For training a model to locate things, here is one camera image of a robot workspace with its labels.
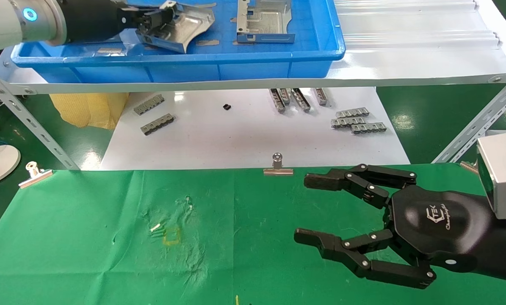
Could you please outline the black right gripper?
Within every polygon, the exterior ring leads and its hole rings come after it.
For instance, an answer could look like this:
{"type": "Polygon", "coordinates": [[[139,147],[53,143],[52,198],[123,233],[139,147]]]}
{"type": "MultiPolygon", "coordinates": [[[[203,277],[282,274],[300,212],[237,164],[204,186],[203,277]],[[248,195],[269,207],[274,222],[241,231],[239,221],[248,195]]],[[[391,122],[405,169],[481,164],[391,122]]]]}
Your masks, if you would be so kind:
{"type": "Polygon", "coordinates": [[[451,272],[477,271],[477,249],[493,221],[486,197],[430,191],[416,183],[415,172],[367,164],[332,168],[326,174],[309,173],[304,177],[307,189],[346,191],[378,210],[391,203],[390,226],[395,237],[384,229],[343,240],[297,228],[295,242],[317,248],[323,259],[343,264],[358,278],[414,289],[426,289],[437,278],[429,265],[451,272]],[[390,201],[383,186],[400,191],[390,201]],[[366,256],[391,245],[411,265],[366,256]]]}

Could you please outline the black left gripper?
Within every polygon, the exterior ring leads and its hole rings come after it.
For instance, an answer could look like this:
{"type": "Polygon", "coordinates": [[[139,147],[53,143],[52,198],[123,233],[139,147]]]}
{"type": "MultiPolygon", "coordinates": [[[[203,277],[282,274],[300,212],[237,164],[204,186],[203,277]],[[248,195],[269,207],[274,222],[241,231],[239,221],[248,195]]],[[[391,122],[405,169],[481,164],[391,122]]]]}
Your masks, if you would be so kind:
{"type": "Polygon", "coordinates": [[[164,27],[174,18],[173,8],[128,6],[119,0],[83,0],[82,42],[100,42],[119,35],[128,18],[136,23],[136,35],[161,39],[164,27]]]}

